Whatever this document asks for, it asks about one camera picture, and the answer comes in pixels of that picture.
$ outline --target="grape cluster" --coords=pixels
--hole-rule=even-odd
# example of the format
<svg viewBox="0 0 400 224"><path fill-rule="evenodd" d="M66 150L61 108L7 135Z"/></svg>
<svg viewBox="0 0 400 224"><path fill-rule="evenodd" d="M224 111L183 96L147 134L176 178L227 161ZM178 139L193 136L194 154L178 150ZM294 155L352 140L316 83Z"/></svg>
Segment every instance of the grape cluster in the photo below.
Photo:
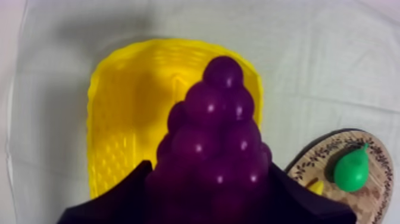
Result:
<svg viewBox="0 0 400 224"><path fill-rule="evenodd" d="M252 119L240 65L214 58L171 109L146 179L147 224L256 223L271 151Z"/></svg>

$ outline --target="yellow basket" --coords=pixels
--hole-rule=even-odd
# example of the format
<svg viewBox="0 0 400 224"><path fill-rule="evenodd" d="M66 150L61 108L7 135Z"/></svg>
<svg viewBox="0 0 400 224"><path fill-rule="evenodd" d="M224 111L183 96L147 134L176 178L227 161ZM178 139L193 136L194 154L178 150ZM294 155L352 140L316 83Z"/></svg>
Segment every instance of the yellow basket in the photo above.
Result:
<svg viewBox="0 0 400 224"><path fill-rule="evenodd" d="M168 112L201 80L210 60L228 55L242 66L260 125L262 87L253 66L217 45L153 39L116 50L92 75L87 105L87 157L92 198L111 189L142 160L156 162Z"/></svg>

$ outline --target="white tablecloth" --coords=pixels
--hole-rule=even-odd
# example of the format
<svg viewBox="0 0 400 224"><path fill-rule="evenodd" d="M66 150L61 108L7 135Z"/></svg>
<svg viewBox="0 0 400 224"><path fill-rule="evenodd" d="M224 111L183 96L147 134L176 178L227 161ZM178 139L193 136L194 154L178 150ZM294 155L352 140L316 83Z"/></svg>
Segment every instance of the white tablecloth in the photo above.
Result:
<svg viewBox="0 0 400 224"><path fill-rule="evenodd" d="M30 0L10 152L19 223L54 223L89 198L86 91L99 59L149 38L224 45L262 75L262 137L284 168L310 141L364 129L395 165L384 223L400 215L400 4L385 1Z"/></svg>

